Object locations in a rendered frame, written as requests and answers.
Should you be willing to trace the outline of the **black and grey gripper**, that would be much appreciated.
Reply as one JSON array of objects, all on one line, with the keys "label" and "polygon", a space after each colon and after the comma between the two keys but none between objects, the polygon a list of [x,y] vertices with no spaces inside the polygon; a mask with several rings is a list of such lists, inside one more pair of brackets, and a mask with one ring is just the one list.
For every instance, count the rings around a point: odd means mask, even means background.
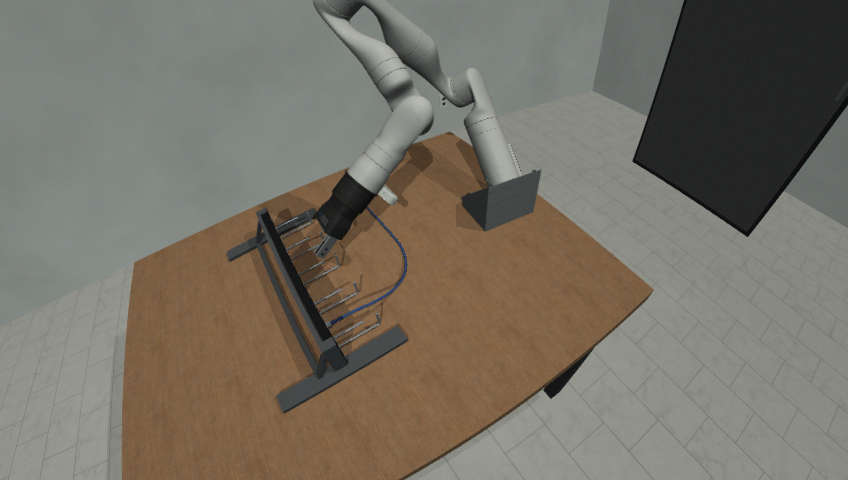
[{"label": "black and grey gripper", "polygon": [[365,153],[354,161],[332,190],[330,199],[315,214],[321,229],[327,234],[315,249],[316,256],[323,259],[326,257],[378,192],[380,197],[394,206],[398,197],[384,185],[390,175]]}]

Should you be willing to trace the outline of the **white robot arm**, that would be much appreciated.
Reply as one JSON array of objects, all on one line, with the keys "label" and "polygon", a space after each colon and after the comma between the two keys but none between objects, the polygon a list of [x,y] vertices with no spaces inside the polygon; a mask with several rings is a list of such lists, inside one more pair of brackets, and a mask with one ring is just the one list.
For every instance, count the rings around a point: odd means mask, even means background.
[{"label": "white robot arm", "polygon": [[[464,125],[488,187],[522,176],[477,69],[468,68],[453,77],[445,75],[433,39],[386,0],[313,0],[313,4],[363,65],[393,111],[365,149],[369,158],[392,174],[413,142],[433,125],[433,107],[415,88],[405,64],[456,107],[474,102]],[[350,23],[363,5],[377,17],[386,44],[358,32]]]}]

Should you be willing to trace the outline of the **blue cable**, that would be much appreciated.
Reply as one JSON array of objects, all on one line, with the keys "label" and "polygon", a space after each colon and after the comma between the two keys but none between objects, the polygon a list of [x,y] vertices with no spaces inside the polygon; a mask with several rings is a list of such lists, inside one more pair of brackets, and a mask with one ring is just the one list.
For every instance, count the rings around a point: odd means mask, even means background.
[{"label": "blue cable", "polygon": [[371,214],[372,214],[372,215],[373,215],[373,216],[374,216],[374,217],[375,217],[375,218],[379,221],[379,223],[380,223],[380,224],[381,224],[381,225],[382,225],[382,226],[383,226],[383,227],[384,227],[384,228],[388,231],[388,233],[389,233],[389,234],[390,234],[390,235],[394,238],[394,240],[398,243],[399,247],[401,248],[402,253],[403,253],[403,256],[404,256],[404,262],[405,262],[404,272],[403,272],[403,275],[402,275],[402,277],[401,277],[400,281],[398,282],[398,284],[397,284],[397,285],[396,285],[396,286],[395,286],[392,290],[390,290],[388,293],[386,293],[385,295],[381,296],[380,298],[378,298],[378,299],[376,299],[376,300],[374,300],[374,301],[372,301],[372,302],[370,302],[370,303],[368,303],[368,304],[366,304],[366,305],[363,305],[363,306],[361,306],[361,307],[359,307],[359,308],[356,308],[356,309],[354,309],[354,310],[352,310],[352,311],[350,311],[350,312],[346,313],[346,314],[345,314],[345,315],[343,315],[343,316],[338,317],[338,318],[337,318],[337,320],[338,320],[338,321],[341,321],[343,318],[345,318],[345,317],[347,317],[347,316],[349,316],[349,315],[351,315],[351,314],[353,314],[353,313],[355,313],[355,312],[357,312],[357,311],[359,311],[359,310],[361,310],[361,309],[364,309],[364,308],[366,308],[366,307],[368,307],[368,306],[370,306],[370,305],[372,305],[372,304],[374,304],[374,303],[376,303],[376,302],[378,302],[378,301],[380,301],[380,300],[384,299],[384,298],[385,298],[385,297],[387,297],[388,295],[390,295],[390,294],[391,294],[393,291],[395,291],[395,290],[398,288],[398,286],[402,283],[402,281],[403,281],[403,279],[404,279],[404,277],[405,277],[406,271],[407,271],[407,259],[406,259],[406,255],[405,255],[405,252],[404,252],[404,249],[403,249],[402,245],[401,245],[401,244],[400,244],[400,242],[396,239],[396,237],[395,237],[395,236],[394,236],[394,235],[390,232],[390,230],[389,230],[389,229],[388,229],[388,228],[387,228],[387,227],[386,227],[386,226],[385,226],[385,225],[384,225],[384,224],[380,221],[380,219],[379,219],[379,218],[378,218],[378,217],[377,217],[377,216],[376,216],[376,215],[375,215],[375,214],[374,214],[374,213],[373,213],[373,212],[372,212],[372,211],[371,211],[368,207],[366,207],[366,208],[367,208],[367,209],[368,209],[368,211],[369,211],[369,212],[370,212],[370,213],[371,213]]}]

